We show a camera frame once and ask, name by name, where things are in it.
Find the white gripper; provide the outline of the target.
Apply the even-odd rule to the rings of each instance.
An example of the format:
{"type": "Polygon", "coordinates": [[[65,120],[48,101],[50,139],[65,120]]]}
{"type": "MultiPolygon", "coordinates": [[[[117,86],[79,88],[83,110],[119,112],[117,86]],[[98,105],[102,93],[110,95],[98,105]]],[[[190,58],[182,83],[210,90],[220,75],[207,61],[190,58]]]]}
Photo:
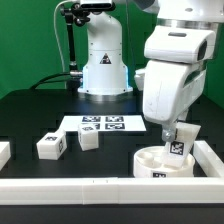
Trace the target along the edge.
{"type": "Polygon", "coordinates": [[[143,92],[142,111],[147,121],[161,124],[162,139],[173,142],[174,123],[202,94],[206,68],[202,63],[184,64],[150,60],[135,71],[135,82],[143,92]]]}

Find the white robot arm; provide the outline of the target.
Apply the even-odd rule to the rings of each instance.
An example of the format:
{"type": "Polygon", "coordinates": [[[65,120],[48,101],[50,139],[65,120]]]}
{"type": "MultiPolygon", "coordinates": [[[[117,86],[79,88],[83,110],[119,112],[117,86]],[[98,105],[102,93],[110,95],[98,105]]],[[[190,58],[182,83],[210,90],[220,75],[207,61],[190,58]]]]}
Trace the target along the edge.
{"type": "MultiPolygon", "coordinates": [[[[128,88],[121,56],[121,26],[107,14],[123,0],[81,0],[87,14],[88,62],[81,91],[89,96],[117,95],[128,88]]],[[[143,92],[143,114],[162,126],[172,142],[179,117],[202,94],[206,62],[214,57],[224,0],[133,0],[157,23],[144,45],[146,67],[135,82],[143,92]]]]}

